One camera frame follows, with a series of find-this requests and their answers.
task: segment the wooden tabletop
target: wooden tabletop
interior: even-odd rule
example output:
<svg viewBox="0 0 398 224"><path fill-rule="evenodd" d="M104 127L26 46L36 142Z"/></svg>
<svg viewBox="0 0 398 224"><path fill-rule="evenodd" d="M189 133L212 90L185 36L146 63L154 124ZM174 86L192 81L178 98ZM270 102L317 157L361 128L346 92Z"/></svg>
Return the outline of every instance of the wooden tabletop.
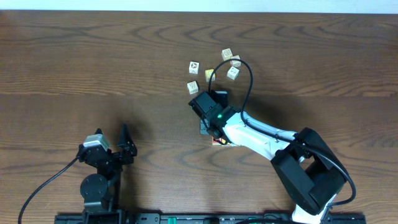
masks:
<svg viewBox="0 0 398 224"><path fill-rule="evenodd" d="M121 203L164 213L294 209L270 162L199 134L187 83L231 48L250 64L246 111L281 129L316 130L358 194L334 212L368 223L398 215L398 17L344 14L0 12L0 223L101 128L116 149L122 123L138 147ZM188 73L200 63L198 75ZM240 106L249 84L220 69L213 88ZM76 163L31 201L23 223L80 213ZM349 185L337 200L350 196Z"/></svg>

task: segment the cube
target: cube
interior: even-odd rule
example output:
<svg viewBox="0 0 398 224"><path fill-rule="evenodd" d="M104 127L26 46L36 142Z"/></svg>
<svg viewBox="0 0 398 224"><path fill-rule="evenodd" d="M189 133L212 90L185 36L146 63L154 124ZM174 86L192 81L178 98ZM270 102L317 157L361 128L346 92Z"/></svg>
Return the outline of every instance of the cube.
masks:
<svg viewBox="0 0 398 224"><path fill-rule="evenodd" d="M238 55L232 56L231 58L241 59ZM230 61L230 62L231 62L231 65L234 67L240 67L242 65L242 63L239 61Z"/></svg>
<svg viewBox="0 0 398 224"><path fill-rule="evenodd" d="M208 82L210 80L210 76L213 73L213 71L214 71L214 69L209 69L209 70L205 71L205 73L206 73L206 82ZM211 81L215 81L215 80L216 80L216 73L214 73L213 78L211 78Z"/></svg>
<svg viewBox="0 0 398 224"><path fill-rule="evenodd" d="M223 60L230 59L233 56L231 49L224 49L221 51L221 56L223 56Z"/></svg>
<svg viewBox="0 0 398 224"><path fill-rule="evenodd" d="M196 81L190 82L187 84L189 94L194 94L199 92L199 87Z"/></svg>
<svg viewBox="0 0 398 224"><path fill-rule="evenodd" d="M226 74L227 77L230 77L231 79L235 80L236 77L239 75L239 69L235 68L232 66L229 70L228 73Z"/></svg>
<svg viewBox="0 0 398 224"><path fill-rule="evenodd" d="M198 71L199 71L199 63L198 62L191 62L189 64L189 73L198 74Z"/></svg>

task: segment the white background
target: white background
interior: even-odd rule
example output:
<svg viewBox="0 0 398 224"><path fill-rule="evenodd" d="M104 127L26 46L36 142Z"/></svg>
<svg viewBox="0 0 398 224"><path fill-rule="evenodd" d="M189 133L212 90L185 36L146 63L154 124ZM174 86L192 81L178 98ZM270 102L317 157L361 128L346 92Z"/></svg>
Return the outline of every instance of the white background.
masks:
<svg viewBox="0 0 398 224"><path fill-rule="evenodd" d="M0 9L398 13L398 0L0 0Z"/></svg>

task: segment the wood grain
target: wood grain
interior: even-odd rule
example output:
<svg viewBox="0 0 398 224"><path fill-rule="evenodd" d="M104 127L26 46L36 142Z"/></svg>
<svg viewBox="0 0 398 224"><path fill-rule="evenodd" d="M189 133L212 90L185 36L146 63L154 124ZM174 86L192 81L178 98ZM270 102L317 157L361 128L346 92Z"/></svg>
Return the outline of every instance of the wood grain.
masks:
<svg viewBox="0 0 398 224"><path fill-rule="evenodd" d="M398 215L398 20L388 15L173 12L0 12L0 223L102 128L115 148L123 122L138 146L123 174L126 208L170 212L293 210L269 161L199 135L186 83L232 48L254 71L255 118L318 131L350 172L356 200L335 212L368 223ZM199 75L188 74L189 61ZM213 88L240 105L248 87L222 68ZM29 204L24 223L79 213L75 164ZM338 199L349 197L345 186Z"/></svg>

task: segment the yellow cube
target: yellow cube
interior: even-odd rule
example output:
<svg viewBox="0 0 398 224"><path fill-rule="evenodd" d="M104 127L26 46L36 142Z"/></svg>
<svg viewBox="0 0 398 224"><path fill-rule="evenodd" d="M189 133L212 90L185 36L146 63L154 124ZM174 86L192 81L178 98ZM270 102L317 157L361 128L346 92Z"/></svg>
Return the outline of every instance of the yellow cube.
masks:
<svg viewBox="0 0 398 224"><path fill-rule="evenodd" d="M208 82L210 80L210 76L213 73L213 71L214 71L214 69L209 69L209 70L205 71L205 73L206 73L206 82ZM215 80L216 80L216 73L214 73L213 78L211 78L211 81L215 81Z"/></svg>

